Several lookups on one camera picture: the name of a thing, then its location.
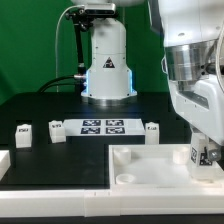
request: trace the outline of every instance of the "black table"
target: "black table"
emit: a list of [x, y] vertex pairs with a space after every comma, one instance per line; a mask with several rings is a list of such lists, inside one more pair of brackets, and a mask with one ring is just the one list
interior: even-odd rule
[[[0, 107], [0, 150], [9, 149], [11, 167], [0, 190], [108, 189], [108, 145], [144, 144], [144, 136], [73, 136], [52, 144], [48, 122], [65, 119], [140, 118], [160, 125], [160, 143], [190, 143], [186, 121], [173, 110], [169, 93], [140, 93], [137, 102], [99, 107], [74, 93], [18, 94]], [[15, 147], [19, 124], [32, 124], [32, 148]], [[222, 215], [162, 215], [0, 219], [8, 223], [221, 223]]]

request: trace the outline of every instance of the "warning label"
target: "warning label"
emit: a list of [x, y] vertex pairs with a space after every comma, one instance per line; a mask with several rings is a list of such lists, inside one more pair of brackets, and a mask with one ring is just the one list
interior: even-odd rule
[[111, 58], [109, 57], [103, 66], [104, 68], [115, 68]]

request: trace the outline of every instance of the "cable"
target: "cable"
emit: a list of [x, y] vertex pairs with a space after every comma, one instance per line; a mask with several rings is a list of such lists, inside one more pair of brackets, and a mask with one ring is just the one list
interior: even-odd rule
[[42, 87], [40, 87], [40, 89], [37, 92], [42, 92], [43, 89], [45, 89], [46, 87], [48, 87], [52, 83], [59, 82], [61, 80], [66, 80], [66, 79], [73, 79], [74, 80], [74, 76], [69, 75], [69, 76], [63, 76], [63, 77], [59, 77], [59, 78], [56, 78], [56, 79], [52, 79], [49, 82], [47, 82], [46, 84], [44, 84]]
[[55, 36], [55, 62], [56, 62], [56, 79], [58, 78], [59, 75], [59, 66], [58, 66], [58, 37], [59, 37], [59, 29], [60, 29], [60, 25], [61, 25], [61, 20], [63, 18], [63, 16], [66, 14], [66, 12], [70, 9], [74, 9], [74, 8], [82, 8], [84, 7], [84, 5], [74, 5], [74, 6], [70, 6], [67, 9], [64, 10], [64, 12], [61, 14], [58, 23], [57, 23], [57, 28], [56, 28], [56, 36]]
[[57, 84], [51, 84], [43, 88], [40, 92], [43, 93], [45, 90], [54, 87], [54, 86], [74, 86], [75, 83], [57, 83]]
[[217, 44], [217, 51], [216, 51], [216, 58], [215, 58], [216, 59], [215, 68], [216, 68], [217, 79], [218, 79], [220, 88], [222, 89], [222, 92], [224, 93], [223, 79], [222, 79], [222, 75], [221, 75], [221, 72], [220, 72], [220, 61], [219, 61], [221, 50], [222, 50], [223, 38], [224, 38], [224, 22], [222, 24], [221, 33], [219, 35], [219, 40], [218, 40], [218, 44]]

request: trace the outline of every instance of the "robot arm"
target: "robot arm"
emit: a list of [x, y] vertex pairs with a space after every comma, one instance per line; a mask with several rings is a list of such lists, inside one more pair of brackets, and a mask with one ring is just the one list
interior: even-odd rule
[[224, 146], [224, 94], [216, 74], [210, 73], [216, 62], [224, 1], [149, 0], [149, 6], [151, 20], [161, 17], [163, 64], [174, 109], [192, 127], [191, 161], [199, 169], [191, 169], [191, 173], [196, 178], [210, 178], [213, 174], [205, 173], [211, 169], [202, 175], [201, 166], [220, 160]]

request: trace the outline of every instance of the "green wall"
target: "green wall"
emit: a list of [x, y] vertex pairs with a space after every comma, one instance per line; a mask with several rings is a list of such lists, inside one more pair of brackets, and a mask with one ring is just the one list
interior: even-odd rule
[[[56, 25], [68, 6], [70, 0], [1, 0], [0, 103], [17, 93], [37, 91], [55, 78]], [[137, 91], [167, 91], [160, 66], [162, 39], [150, 31], [147, 2], [120, 12], [127, 28], [127, 64], [134, 72]], [[91, 63], [89, 39], [89, 34], [84, 33], [87, 65]], [[60, 76], [76, 73], [75, 49], [72, 24], [63, 20], [59, 36]]]

